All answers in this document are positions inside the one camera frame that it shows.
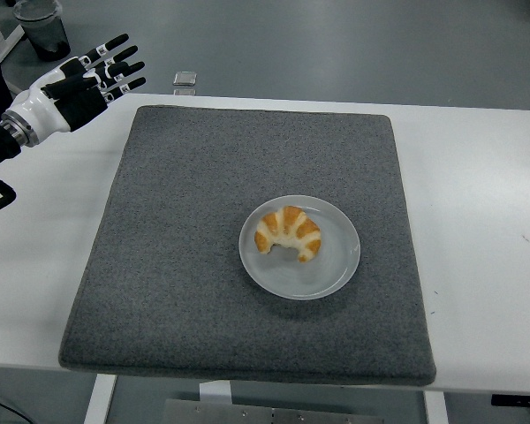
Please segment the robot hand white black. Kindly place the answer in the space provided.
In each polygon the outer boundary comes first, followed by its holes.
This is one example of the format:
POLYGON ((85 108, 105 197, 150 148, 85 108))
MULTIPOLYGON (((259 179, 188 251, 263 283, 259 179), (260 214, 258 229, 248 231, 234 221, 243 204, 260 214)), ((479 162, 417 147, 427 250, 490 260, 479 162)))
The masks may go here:
POLYGON ((137 72, 142 62, 128 64, 137 51, 121 34, 80 57, 71 57, 18 94, 1 116, 0 125, 20 146, 33 147, 54 133, 74 132, 108 106, 146 83, 137 72))

